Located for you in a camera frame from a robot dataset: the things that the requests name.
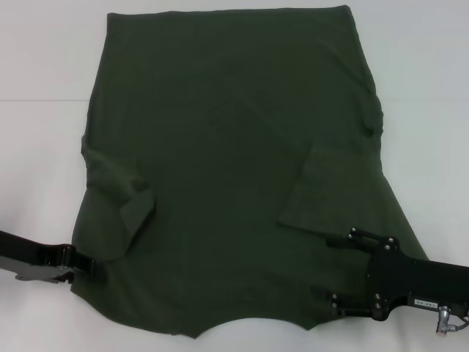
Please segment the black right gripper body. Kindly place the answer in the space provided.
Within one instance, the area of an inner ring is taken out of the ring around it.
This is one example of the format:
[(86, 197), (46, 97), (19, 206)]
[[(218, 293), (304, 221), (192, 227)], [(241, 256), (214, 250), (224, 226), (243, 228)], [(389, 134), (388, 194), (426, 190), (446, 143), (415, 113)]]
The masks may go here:
[(384, 321), (391, 311), (409, 306), (431, 311), (448, 307), (468, 314), (468, 268), (408, 257), (399, 248), (380, 249), (366, 269), (367, 316)]

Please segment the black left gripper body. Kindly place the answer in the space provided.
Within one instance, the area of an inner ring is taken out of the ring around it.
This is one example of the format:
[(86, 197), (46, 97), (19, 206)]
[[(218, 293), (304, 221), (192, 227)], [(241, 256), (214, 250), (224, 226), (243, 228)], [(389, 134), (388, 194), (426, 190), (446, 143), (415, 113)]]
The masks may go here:
[(68, 244), (47, 245), (1, 231), (1, 270), (15, 274), (19, 281), (71, 283), (74, 269)]

